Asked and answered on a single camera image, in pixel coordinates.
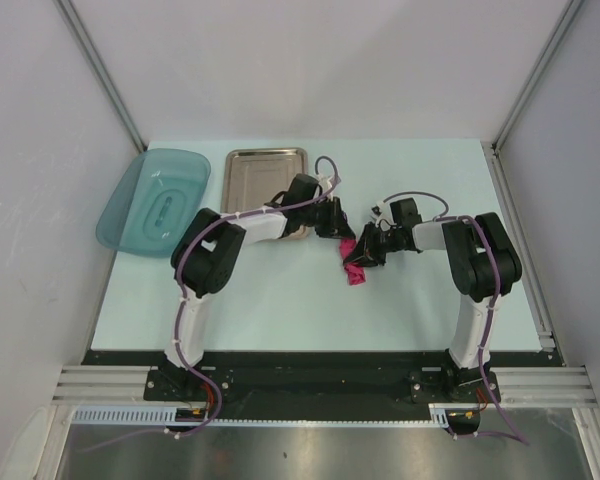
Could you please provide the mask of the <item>aluminium corner post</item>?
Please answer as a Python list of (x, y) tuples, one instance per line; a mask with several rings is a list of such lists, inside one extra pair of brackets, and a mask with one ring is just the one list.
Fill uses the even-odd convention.
[(146, 151), (147, 144), (143, 140), (140, 130), (74, 2), (70, 0), (54, 0), (53, 4), (67, 26), (76, 46), (129, 141), (139, 153)]
[(495, 153), (499, 153), (504, 147), (533, 94), (548, 72), (552, 61), (557, 56), (562, 44), (570, 33), (571, 28), (577, 22), (579, 14), (587, 4), (588, 1), (585, 0), (569, 0), (566, 2), (529, 75), (526, 77), (521, 90), (509, 109), (503, 124), (494, 139), (490, 142), (491, 149)]

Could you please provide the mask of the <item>left aluminium corner post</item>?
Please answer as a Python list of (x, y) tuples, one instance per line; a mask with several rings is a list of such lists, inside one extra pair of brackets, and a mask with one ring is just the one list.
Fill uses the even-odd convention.
[(143, 140), (140, 130), (74, 2), (70, 0), (54, 0), (53, 4), (67, 26), (76, 46), (129, 141), (139, 153), (146, 151), (147, 144)]

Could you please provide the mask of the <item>pink paper napkin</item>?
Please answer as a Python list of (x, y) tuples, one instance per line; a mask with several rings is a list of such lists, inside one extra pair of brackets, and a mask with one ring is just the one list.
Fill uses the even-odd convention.
[[(356, 246), (355, 239), (341, 239), (339, 244), (339, 252), (342, 260), (351, 254)], [(350, 286), (357, 286), (366, 282), (366, 276), (364, 269), (351, 264), (343, 265), (344, 271), (347, 275), (348, 284)]]

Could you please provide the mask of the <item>steel tray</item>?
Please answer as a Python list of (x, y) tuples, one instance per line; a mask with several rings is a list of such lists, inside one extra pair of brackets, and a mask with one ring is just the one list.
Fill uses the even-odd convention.
[(308, 155), (302, 148), (233, 150), (225, 162), (221, 212), (261, 207), (286, 191), (299, 173), (308, 173)]

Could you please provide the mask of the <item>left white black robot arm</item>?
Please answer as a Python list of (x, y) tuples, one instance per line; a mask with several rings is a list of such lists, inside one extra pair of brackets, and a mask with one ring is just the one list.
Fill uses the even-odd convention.
[(190, 399), (200, 390), (204, 378), (194, 366), (204, 354), (211, 304), (229, 283), (242, 251), (259, 244), (296, 244), (299, 230), (330, 240), (355, 237), (334, 195), (340, 182), (337, 173), (298, 174), (261, 207), (225, 214), (204, 208), (196, 214), (171, 258), (180, 298), (165, 360), (157, 369), (177, 398)]

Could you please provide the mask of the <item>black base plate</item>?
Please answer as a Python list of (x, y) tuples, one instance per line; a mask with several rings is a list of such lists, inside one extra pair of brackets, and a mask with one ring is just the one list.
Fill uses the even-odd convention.
[(443, 351), (209, 352), (190, 373), (158, 351), (94, 351), (85, 366), (145, 367), (145, 401), (211, 406), (222, 420), (399, 421), (428, 403), (474, 403), (481, 380), (451, 371)]

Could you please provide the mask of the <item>right aluminium corner post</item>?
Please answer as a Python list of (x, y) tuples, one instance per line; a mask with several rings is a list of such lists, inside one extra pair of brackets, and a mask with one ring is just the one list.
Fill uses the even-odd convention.
[(579, 14), (587, 4), (588, 1), (585, 0), (569, 0), (566, 2), (529, 75), (526, 77), (521, 90), (509, 109), (503, 124), (494, 139), (490, 142), (491, 149), (495, 153), (499, 153), (504, 147), (533, 94), (548, 72), (552, 61), (557, 56), (562, 44), (570, 33), (571, 28), (577, 22)]

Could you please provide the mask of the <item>teal plastic container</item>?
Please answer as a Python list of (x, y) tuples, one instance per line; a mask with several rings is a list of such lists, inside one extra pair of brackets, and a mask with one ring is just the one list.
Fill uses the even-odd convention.
[(137, 156), (111, 195), (95, 230), (99, 243), (127, 254), (167, 258), (200, 208), (208, 159), (179, 149)]

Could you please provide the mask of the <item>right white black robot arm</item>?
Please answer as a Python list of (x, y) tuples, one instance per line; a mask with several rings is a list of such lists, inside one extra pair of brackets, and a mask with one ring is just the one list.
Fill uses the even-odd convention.
[(436, 383), (449, 399), (464, 401), (489, 387), (491, 333), (500, 300), (522, 277), (521, 260), (494, 213), (476, 217), (441, 215), (424, 221), (412, 198), (389, 203), (391, 219), (374, 208), (376, 219), (364, 226), (346, 266), (383, 266), (390, 253), (444, 251), (460, 294), (455, 333)]

